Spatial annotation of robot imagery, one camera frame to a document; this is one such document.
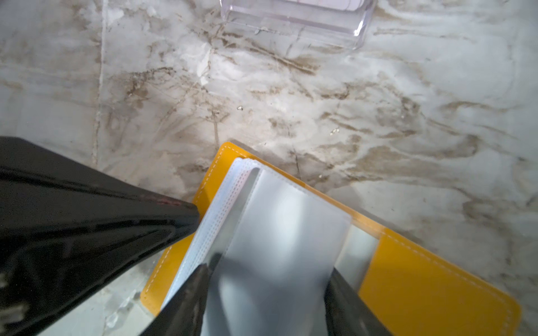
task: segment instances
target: yellow wallet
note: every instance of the yellow wallet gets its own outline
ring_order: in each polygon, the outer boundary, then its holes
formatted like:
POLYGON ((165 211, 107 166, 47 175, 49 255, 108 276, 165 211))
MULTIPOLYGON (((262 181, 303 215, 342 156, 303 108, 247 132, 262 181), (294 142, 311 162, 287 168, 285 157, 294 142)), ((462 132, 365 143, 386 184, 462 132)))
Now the yellow wallet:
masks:
MULTIPOLYGON (((515 334, 521 307, 508 294, 230 142, 220 147, 194 196, 200 217, 236 158, 254 159, 271 167, 347 212, 357 227, 379 239, 358 294, 392 334, 515 334)), ((154 315, 160 311, 193 236, 164 251, 140 295, 154 315)))

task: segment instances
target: transparent plastic case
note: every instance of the transparent plastic case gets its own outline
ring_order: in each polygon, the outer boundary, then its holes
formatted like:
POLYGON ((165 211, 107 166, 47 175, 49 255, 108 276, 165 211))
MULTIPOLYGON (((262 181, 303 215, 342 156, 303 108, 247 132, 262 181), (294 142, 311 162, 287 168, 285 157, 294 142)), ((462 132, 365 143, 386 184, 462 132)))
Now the transparent plastic case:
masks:
POLYGON ((357 48, 376 0, 221 0, 221 6, 229 22, 357 48))

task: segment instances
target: black plastic part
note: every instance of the black plastic part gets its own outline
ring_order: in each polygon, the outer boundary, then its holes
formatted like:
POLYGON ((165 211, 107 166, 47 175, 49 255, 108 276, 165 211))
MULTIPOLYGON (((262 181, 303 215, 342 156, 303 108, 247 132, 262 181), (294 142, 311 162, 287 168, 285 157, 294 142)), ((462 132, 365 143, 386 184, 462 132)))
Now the black plastic part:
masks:
POLYGON ((140 336, 199 336, 208 288, 209 269, 202 264, 140 336))
POLYGON ((391 336, 336 269, 325 290, 328 336, 391 336))
POLYGON ((2 335, 40 332, 198 223, 193 204, 0 137, 2 335))

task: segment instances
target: yellow flap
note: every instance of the yellow flap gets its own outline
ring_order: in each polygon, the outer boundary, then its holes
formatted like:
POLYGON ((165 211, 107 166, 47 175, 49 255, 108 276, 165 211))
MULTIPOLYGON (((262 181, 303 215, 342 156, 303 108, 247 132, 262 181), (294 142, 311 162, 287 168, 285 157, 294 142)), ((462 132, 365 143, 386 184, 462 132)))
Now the yellow flap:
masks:
POLYGON ((359 296, 398 336, 512 335, 521 318, 513 298, 389 229, 359 296))
MULTIPOLYGON (((380 238, 359 294, 394 335, 515 332, 521 309, 514 299, 230 142, 220 147, 194 196, 201 218, 235 158, 258 160, 273 168, 351 214, 356 226, 380 238)), ((164 251, 140 295, 154 315, 160 311, 192 238, 164 251)))

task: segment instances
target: marble surface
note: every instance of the marble surface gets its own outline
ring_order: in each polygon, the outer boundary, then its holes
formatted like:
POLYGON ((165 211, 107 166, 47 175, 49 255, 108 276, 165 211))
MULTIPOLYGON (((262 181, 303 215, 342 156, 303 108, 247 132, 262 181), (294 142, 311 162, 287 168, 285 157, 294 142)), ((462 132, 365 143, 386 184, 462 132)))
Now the marble surface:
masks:
MULTIPOLYGON (((216 0, 2 0, 0 134, 185 200, 232 139, 509 292, 534 334, 537 17, 532 0, 379 0, 351 51, 226 25, 216 0)), ((149 272, 67 318, 143 328, 149 272)))

